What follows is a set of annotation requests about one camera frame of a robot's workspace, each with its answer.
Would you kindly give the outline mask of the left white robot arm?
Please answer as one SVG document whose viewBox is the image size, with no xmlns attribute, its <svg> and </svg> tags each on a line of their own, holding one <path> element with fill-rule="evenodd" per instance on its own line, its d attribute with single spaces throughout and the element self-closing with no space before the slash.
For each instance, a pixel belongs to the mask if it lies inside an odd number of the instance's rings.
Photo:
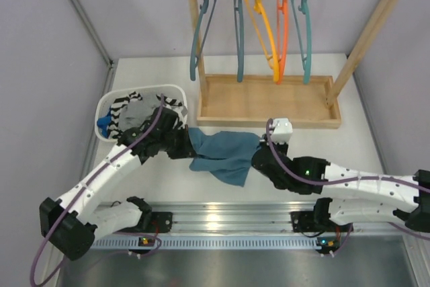
<svg viewBox="0 0 430 287">
<path fill-rule="evenodd" d="M 42 236 L 75 261 L 108 235 L 155 230 L 152 207 L 131 196 L 117 206 L 99 209 L 103 199 L 151 157 L 165 152 L 170 159 L 195 157 L 181 114 L 171 108 L 154 110 L 149 120 L 126 130 L 108 155 L 75 187 L 39 207 Z"/>
</svg>

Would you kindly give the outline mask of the teal blue tank top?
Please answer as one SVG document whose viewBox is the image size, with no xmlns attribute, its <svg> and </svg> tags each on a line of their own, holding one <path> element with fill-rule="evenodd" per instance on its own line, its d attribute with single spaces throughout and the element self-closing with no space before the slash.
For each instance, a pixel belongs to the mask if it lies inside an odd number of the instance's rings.
<svg viewBox="0 0 430 287">
<path fill-rule="evenodd" d="M 190 128 L 188 133 L 196 152 L 189 165 L 191 171 L 211 173 L 228 185 L 245 185 L 251 159 L 260 149 L 259 136 L 251 132 L 231 131 L 208 135 L 199 128 Z"/>
</svg>

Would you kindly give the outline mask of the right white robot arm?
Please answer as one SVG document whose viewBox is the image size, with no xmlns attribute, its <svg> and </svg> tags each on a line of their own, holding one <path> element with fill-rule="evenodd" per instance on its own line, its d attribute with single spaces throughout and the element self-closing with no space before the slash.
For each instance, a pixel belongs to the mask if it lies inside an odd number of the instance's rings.
<svg viewBox="0 0 430 287">
<path fill-rule="evenodd" d="M 296 216 L 303 232 L 343 231 L 355 222 L 391 222 L 429 232 L 429 172 L 393 176 L 358 171 L 316 157 L 286 155 L 287 145 L 262 144 L 251 165 L 278 190 L 318 198 L 308 216 Z"/>
</svg>

